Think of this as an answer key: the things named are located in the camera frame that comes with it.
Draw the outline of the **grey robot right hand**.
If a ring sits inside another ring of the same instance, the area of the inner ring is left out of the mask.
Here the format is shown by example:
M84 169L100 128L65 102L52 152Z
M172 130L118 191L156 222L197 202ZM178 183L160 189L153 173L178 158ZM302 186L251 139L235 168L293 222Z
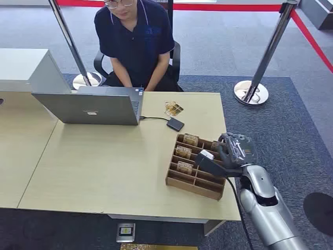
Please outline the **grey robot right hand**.
M238 169L243 165L256 164L258 153L251 137L243 134L222 133L218 140L225 144L219 149L221 159L228 169Z

